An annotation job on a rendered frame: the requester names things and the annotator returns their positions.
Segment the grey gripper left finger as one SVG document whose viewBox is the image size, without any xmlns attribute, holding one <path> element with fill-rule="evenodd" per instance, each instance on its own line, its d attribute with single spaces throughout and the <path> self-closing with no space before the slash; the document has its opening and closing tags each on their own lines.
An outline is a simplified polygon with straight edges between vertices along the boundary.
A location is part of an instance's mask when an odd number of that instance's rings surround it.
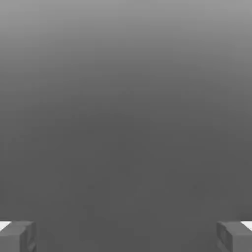
<svg viewBox="0 0 252 252">
<path fill-rule="evenodd" d="M 0 221 L 0 252 L 37 252 L 36 223 Z"/>
</svg>

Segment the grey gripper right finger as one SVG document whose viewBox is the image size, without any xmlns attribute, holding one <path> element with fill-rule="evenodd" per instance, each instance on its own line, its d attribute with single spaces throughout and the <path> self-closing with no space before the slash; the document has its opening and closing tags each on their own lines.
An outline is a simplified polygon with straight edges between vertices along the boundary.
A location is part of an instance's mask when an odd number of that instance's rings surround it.
<svg viewBox="0 0 252 252">
<path fill-rule="evenodd" d="M 252 252 L 252 221 L 219 221 L 218 252 Z"/>
</svg>

